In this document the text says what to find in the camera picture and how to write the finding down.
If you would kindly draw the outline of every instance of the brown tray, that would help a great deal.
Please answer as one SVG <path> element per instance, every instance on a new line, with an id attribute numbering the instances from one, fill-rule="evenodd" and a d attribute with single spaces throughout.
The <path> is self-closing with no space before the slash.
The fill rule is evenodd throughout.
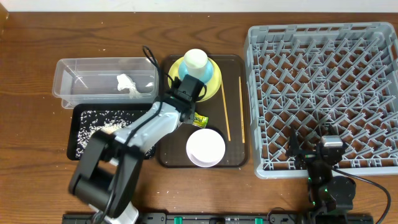
<path id="1" fill-rule="evenodd" d="M 162 66 L 164 71 L 168 72 L 172 64 L 182 56 L 167 57 Z M 221 70 L 231 140 L 228 141 L 221 87 L 209 100 L 197 103 L 196 112 L 209 117 L 206 128 L 219 132 L 226 143 L 224 158 L 214 167 L 241 167 L 249 158 L 250 142 L 248 138 L 250 118 L 247 113 L 249 106 L 244 62 L 237 55 L 209 55 L 209 58 L 213 59 Z M 244 137 L 241 127 L 239 77 L 241 77 L 242 88 Z M 164 83 L 164 87 L 165 89 L 169 88 L 166 83 Z M 185 150 L 188 138 L 198 129 L 193 125 L 182 124 L 173 133 L 163 137 L 156 152 L 160 164 L 168 168 L 199 168 L 189 160 Z"/>

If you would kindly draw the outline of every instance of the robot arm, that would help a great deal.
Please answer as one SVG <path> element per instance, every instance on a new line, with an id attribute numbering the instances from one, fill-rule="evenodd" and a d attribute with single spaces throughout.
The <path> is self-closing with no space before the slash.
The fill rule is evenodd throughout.
<path id="1" fill-rule="evenodd" d="M 339 163 L 347 143 L 329 127 L 329 135 L 322 136 L 314 150 L 301 150 L 295 130 L 291 129 L 289 149 L 286 154 L 295 157 L 298 169 L 307 168 L 308 195 L 314 208 L 299 223 L 348 223 L 347 211 L 353 209 L 356 184 L 353 179 L 333 176 L 332 168 Z"/>
<path id="2" fill-rule="evenodd" d="M 131 199 L 145 153 L 181 123 L 193 122 L 195 102 L 204 84 L 186 75 L 164 98 L 137 121 L 113 134 L 92 135 L 69 184 L 69 192 L 111 223 L 134 223 L 138 211 Z M 99 161 L 117 161 L 116 174 L 98 166 Z"/>

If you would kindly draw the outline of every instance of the green clamp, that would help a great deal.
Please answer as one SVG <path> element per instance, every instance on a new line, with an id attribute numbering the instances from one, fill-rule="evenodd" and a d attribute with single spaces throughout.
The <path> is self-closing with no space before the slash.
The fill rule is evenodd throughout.
<path id="1" fill-rule="evenodd" d="M 174 224 L 182 224 L 182 217 L 174 217 Z"/>
<path id="2" fill-rule="evenodd" d="M 255 218 L 254 219 L 254 224 L 262 224 L 264 220 L 262 218 Z"/>

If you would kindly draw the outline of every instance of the wooden surface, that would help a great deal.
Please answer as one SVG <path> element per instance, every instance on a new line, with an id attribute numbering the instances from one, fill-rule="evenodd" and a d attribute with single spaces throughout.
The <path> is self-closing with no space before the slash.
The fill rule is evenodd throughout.
<path id="1" fill-rule="evenodd" d="M 52 96 L 61 58 L 142 57 L 148 45 L 162 60 L 199 47 L 243 57 L 254 25 L 387 21 L 398 14 L 12 13 L 0 42 L 0 222 L 60 223 L 90 209 L 67 192 L 76 162 L 65 151 L 72 110 Z M 384 223 L 397 223 L 398 176 L 371 177 L 391 193 Z M 133 199 L 138 209 L 197 213 L 303 211 L 307 180 L 261 180 L 252 160 L 241 169 L 166 169 L 145 161 Z M 354 212 L 377 220 L 384 193 L 357 181 Z"/>

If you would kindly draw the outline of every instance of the black tray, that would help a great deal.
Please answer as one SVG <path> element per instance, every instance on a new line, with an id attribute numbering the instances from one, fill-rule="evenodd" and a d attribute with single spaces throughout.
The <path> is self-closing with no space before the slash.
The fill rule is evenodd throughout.
<path id="1" fill-rule="evenodd" d="M 69 141 L 68 141 L 68 149 L 67 156 L 70 160 L 79 160 L 76 157 L 76 151 L 78 147 L 78 133 L 81 128 L 81 114 L 84 111 L 128 111 L 129 113 L 134 113 L 132 116 L 125 117 L 124 120 L 130 123 L 134 122 L 138 118 L 140 118 L 143 114 L 145 114 L 150 108 L 152 104 L 80 104 L 77 105 L 73 109 L 72 115 L 72 123 L 70 125 L 70 133 L 69 133 Z M 92 113 L 93 120 L 95 118 L 96 113 Z"/>
<path id="2" fill-rule="evenodd" d="M 183 55 L 171 55 L 163 61 L 163 69 L 168 72 L 172 64 Z M 223 95 L 221 87 L 209 100 L 196 104 L 198 114 L 209 117 L 206 128 L 214 129 L 223 136 L 226 143 L 224 158 L 213 168 L 241 167 L 249 158 L 249 103 L 244 75 L 245 67 L 243 60 L 237 55 L 209 55 L 219 66 L 223 79 L 226 107 L 228 111 L 229 130 L 231 141 L 228 141 L 225 113 L 223 106 Z M 241 108 L 239 100 L 239 77 L 241 77 L 241 88 L 243 94 L 243 117 L 244 117 L 244 139 L 241 128 Z M 186 144 L 192 133 L 198 127 L 182 124 L 173 133 L 164 136 L 157 147 L 156 158 L 160 164 L 168 168 L 200 168 L 196 166 L 187 156 Z"/>

